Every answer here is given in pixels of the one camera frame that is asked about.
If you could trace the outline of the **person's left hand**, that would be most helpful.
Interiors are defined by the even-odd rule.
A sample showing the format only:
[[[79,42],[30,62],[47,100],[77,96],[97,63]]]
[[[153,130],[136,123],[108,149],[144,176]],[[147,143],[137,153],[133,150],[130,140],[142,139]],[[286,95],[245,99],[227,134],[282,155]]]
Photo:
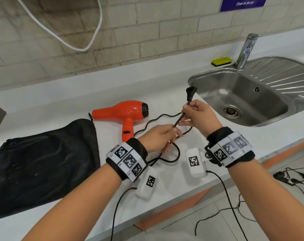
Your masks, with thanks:
[[[161,151],[165,146],[164,136],[162,135],[162,125],[157,125],[148,130],[138,138],[139,142],[145,147],[148,153]]]

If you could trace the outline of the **person's right hand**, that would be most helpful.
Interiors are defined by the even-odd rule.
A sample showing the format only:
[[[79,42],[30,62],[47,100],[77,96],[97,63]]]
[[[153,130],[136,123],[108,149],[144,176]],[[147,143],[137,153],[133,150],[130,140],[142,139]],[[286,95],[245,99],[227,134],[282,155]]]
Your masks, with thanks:
[[[184,105],[182,113],[185,115],[178,125],[195,127],[204,137],[223,127],[211,106],[200,100],[193,100],[190,105]]]

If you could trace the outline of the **person's right forearm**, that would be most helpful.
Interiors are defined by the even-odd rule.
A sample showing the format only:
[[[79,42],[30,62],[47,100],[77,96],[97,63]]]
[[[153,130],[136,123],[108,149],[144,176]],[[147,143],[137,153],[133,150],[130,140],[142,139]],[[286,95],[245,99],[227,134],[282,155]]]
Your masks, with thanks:
[[[270,241],[304,241],[304,205],[255,159],[227,168]]]

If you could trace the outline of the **person's left forearm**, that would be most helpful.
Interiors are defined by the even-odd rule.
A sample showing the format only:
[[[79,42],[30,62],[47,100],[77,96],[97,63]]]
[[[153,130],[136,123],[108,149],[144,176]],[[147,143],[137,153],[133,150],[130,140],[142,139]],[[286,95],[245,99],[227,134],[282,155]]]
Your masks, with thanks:
[[[61,199],[21,241],[85,241],[122,180],[104,164]]]

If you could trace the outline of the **metal sink drain strainer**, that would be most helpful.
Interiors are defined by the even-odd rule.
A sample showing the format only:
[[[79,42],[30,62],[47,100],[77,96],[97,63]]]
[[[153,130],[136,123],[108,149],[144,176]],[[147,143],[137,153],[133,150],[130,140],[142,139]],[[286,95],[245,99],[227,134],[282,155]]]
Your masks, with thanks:
[[[242,112],[232,105],[226,105],[223,108],[223,113],[227,118],[237,119],[242,116]]]

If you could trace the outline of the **black marker-tag left wristband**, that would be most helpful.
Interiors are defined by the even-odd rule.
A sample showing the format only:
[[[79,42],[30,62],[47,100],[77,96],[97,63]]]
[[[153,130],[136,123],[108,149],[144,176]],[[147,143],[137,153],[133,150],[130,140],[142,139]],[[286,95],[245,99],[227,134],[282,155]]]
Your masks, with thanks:
[[[148,152],[136,138],[130,138],[116,145],[106,154],[106,163],[119,175],[122,181],[135,182],[147,168]]]

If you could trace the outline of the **black marker-tag wristband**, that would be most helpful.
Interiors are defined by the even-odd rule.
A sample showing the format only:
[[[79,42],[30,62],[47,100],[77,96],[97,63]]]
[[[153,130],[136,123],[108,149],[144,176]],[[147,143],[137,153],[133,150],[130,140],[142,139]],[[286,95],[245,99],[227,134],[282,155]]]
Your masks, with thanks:
[[[147,168],[148,152],[136,138],[130,138],[116,145],[106,154],[106,163],[119,175],[122,181],[135,182]]]
[[[207,137],[205,147],[210,162],[219,167],[230,168],[240,162],[249,162],[255,158],[253,146],[239,132],[229,127],[221,127]]]

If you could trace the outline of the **yellow and green sponge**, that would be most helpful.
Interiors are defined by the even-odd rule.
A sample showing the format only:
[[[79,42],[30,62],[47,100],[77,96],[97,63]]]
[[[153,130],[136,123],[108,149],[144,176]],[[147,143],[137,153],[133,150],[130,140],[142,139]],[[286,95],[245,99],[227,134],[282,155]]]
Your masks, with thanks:
[[[231,59],[230,57],[221,57],[221,58],[212,60],[211,65],[213,65],[214,67],[219,67],[219,66],[231,64],[232,61],[233,61],[233,59]]]

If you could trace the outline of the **black marker-tag right wristband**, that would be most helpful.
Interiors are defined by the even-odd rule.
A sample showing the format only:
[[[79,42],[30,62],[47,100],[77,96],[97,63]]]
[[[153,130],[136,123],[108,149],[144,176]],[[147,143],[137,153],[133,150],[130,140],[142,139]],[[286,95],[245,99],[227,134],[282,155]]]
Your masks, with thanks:
[[[239,132],[229,127],[221,127],[207,137],[205,147],[210,162],[219,167],[230,168],[240,162],[249,162],[255,158],[253,146]]]

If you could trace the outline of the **orange hair dryer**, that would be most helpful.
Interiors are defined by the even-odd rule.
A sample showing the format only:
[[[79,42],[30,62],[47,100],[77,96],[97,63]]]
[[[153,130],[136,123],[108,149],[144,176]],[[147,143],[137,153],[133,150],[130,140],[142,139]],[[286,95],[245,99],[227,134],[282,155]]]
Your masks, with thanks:
[[[126,142],[134,137],[134,122],[149,116],[149,107],[141,101],[122,101],[112,107],[95,109],[91,116],[98,121],[117,121],[122,123],[122,141]]]

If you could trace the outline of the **stainless steel sink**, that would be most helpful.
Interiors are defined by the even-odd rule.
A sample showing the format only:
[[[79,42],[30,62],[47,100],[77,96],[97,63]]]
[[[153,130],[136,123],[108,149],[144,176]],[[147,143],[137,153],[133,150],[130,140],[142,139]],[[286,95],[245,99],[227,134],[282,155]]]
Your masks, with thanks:
[[[220,116],[242,126],[262,127],[304,111],[304,63],[280,56],[247,61],[193,75],[190,86]],[[242,116],[227,118],[226,105]]]

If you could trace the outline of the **orange cabinet front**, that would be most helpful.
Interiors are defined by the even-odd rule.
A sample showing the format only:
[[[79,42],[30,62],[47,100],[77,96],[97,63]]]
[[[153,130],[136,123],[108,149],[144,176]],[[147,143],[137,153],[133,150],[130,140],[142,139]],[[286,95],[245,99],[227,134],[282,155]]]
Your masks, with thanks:
[[[304,141],[288,150],[283,151],[280,154],[277,154],[274,157],[271,157],[270,159],[267,159],[261,164],[266,170],[268,170],[273,166],[285,161],[287,158],[293,156],[295,153],[303,151],[303,149],[304,149]],[[194,207],[205,195],[208,194],[209,191],[211,191],[215,187],[216,185],[206,190],[203,190],[198,194],[195,194],[175,205],[171,205],[170,207],[157,212],[156,214],[153,215],[150,214],[147,218],[141,219],[139,222],[135,223],[134,226],[142,231],[146,231],[147,229],[152,228],[157,224],[160,224],[163,221],[166,221],[174,217],[175,215],[178,215]]]

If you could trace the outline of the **chrome faucet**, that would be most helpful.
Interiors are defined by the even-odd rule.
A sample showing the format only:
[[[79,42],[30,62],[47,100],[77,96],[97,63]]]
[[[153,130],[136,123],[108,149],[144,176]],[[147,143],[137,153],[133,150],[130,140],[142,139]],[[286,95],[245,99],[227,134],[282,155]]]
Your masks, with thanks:
[[[250,56],[250,53],[259,37],[260,37],[260,35],[256,34],[256,33],[248,34],[248,36],[245,40],[245,43],[241,49],[241,52],[238,56],[238,59],[234,65],[236,69],[238,69],[238,70],[244,69],[244,66]]]

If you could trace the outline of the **purple wall sign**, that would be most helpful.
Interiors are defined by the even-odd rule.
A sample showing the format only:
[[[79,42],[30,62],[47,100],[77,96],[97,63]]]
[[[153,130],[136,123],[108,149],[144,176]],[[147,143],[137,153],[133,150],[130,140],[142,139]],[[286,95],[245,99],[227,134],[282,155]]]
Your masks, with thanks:
[[[222,0],[220,12],[263,7],[266,0]]]

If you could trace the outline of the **black drawstring bag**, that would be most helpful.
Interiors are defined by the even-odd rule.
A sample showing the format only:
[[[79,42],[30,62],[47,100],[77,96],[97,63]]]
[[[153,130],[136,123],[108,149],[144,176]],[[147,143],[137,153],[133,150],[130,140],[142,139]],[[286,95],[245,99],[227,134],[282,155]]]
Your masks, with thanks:
[[[0,147],[0,219],[65,197],[101,166],[93,117]]]

